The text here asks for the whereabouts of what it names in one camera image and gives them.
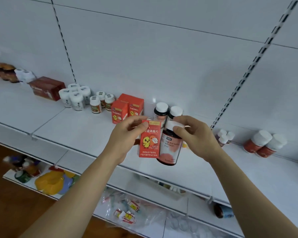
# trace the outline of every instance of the hand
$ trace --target hand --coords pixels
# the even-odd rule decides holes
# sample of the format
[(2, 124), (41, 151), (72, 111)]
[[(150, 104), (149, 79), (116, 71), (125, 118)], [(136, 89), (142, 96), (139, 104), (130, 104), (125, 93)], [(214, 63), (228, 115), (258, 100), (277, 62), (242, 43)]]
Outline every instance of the hand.
[(146, 119), (146, 116), (130, 116), (117, 124), (111, 132), (103, 153), (109, 153), (116, 165), (123, 162), (135, 139), (146, 131), (149, 124), (142, 123)]
[(173, 131), (176, 135), (180, 136), (197, 156), (203, 158), (205, 161), (210, 162), (223, 152), (215, 139), (212, 130), (203, 123), (191, 116), (177, 116), (174, 121), (188, 125), (185, 129), (175, 126)]

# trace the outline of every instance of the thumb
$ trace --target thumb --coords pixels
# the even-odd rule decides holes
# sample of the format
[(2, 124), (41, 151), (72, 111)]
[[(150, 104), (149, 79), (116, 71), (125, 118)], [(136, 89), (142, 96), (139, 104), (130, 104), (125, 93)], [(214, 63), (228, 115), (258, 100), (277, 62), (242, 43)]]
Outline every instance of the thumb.
[(175, 132), (176, 135), (180, 136), (185, 142), (187, 142), (192, 136), (188, 131), (180, 126), (174, 126), (173, 132)]
[(143, 122), (141, 124), (139, 124), (137, 127), (135, 127), (131, 132), (132, 136), (135, 137), (135, 139), (143, 132), (145, 132), (147, 130), (149, 126), (148, 122)]

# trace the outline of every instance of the cartoon chick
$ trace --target cartoon chick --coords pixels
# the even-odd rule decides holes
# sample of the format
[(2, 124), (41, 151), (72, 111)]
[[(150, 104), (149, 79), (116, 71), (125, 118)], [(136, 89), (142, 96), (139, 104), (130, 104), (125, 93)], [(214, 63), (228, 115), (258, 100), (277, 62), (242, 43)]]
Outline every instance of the cartoon chick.
[(150, 138), (147, 136), (147, 137), (145, 137), (143, 140), (142, 140), (142, 142), (143, 142), (143, 146), (145, 147), (145, 148), (148, 148), (149, 146), (150, 146)]

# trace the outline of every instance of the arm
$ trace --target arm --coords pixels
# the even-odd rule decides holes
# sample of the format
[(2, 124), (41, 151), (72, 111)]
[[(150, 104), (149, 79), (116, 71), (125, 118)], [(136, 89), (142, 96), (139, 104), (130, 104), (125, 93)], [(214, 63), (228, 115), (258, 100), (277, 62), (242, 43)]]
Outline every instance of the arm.
[(146, 118), (132, 116), (117, 124), (105, 149), (79, 181), (20, 237), (82, 237), (116, 165), (124, 160), (135, 139), (147, 129), (147, 122), (141, 124)]
[(247, 238), (298, 238), (298, 228), (278, 210), (248, 179), (217, 143), (210, 128), (190, 116), (175, 117), (174, 121), (189, 125), (174, 132), (189, 148), (209, 162), (232, 205), (234, 215)]

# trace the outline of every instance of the wooden floor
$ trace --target wooden floor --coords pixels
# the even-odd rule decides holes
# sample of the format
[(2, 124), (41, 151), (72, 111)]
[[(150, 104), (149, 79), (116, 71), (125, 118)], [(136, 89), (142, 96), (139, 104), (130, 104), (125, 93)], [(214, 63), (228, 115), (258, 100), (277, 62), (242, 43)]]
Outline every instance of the wooden floor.
[[(16, 152), (0, 146), (0, 238), (20, 236), (37, 218), (56, 202), (51, 198), (2, 178), (9, 169), (2, 163), (2, 159), (12, 154), (16, 154)], [(110, 224), (92, 217), (83, 237), (140, 237), (122, 228), (106, 227), (108, 225)]]

